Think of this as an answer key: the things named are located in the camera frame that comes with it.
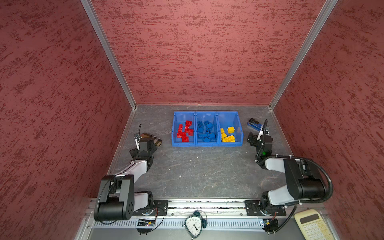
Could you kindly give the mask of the yellow legos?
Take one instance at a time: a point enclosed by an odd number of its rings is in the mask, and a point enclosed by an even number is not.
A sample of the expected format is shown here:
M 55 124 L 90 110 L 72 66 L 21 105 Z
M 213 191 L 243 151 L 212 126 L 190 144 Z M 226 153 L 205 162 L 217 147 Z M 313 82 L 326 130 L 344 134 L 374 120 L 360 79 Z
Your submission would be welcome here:
M 221 128 L 221 142 L 222 143 L 235 143 L 236 138 L 234 136 L 235 128 L 228 127 L 227 130 Z

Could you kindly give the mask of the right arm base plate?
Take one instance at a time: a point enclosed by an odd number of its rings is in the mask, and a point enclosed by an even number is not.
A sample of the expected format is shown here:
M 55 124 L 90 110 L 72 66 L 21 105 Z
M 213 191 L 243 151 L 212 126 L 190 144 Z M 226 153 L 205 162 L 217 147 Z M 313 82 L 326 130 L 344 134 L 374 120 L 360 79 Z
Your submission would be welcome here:
M 245 210 L 249 217 L 280 217 L 287 215 L 284 206 L 260 204 L 260 200 L 245 200 Z

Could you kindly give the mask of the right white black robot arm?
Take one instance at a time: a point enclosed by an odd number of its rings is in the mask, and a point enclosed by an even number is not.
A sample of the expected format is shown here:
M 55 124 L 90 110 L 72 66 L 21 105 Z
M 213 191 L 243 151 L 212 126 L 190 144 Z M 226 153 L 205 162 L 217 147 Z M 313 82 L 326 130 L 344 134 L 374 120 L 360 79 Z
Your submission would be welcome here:
M 334 186 L 330 176 L 311 159 L 274 155 L 273 138 L 249 133 L 247 142 L 256 148 L 256 163 L 264 170 L 285 174 L 286 184 L 262 194 L 257 209 L 270 215 L 281 207 L 323 203 L 331 198 Z

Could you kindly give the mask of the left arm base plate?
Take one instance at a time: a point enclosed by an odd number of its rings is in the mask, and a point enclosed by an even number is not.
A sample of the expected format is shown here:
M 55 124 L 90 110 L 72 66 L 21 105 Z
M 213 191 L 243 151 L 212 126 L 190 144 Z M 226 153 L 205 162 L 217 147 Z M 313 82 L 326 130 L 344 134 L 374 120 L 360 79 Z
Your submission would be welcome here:
M 154 200 L 154 202 L 146 208 L 134 211 L 133 216 L 166 216 L 168 212 L 168 205 L 168 200 Z

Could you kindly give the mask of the blue three-compartment bin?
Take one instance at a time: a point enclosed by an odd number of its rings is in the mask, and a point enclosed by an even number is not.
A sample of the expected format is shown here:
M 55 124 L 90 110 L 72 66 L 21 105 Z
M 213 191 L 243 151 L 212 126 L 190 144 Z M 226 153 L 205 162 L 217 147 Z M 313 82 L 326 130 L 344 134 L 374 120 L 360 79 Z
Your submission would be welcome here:
M 243 138 L 238 112 L 174 112 L 173 147 L 240 147 Z

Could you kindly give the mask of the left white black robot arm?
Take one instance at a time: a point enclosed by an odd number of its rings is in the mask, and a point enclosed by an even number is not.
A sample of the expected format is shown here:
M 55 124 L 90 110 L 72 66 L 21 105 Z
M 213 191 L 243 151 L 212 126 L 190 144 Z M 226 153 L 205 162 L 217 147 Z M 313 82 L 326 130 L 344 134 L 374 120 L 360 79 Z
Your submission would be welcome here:
M 121 173 L 102 178 L 94 211 L 96 222 L 129 220 L 138 210 L 153 211 L 152 193 L 136 193 L 134 185 L 151 168 L 156 150 L 152 139 L 139 140 L 137 147 L 130 150 L 133 159 L 129 166 Z

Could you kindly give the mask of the blue legos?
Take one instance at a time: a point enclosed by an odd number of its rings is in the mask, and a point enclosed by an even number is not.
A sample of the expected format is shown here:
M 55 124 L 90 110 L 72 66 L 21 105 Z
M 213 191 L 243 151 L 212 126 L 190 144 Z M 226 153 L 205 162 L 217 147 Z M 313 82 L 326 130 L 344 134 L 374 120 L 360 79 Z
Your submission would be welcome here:
M 198 143 L 214 143 L 217 141 L 217 130 L 213 122 L 197 121 Z

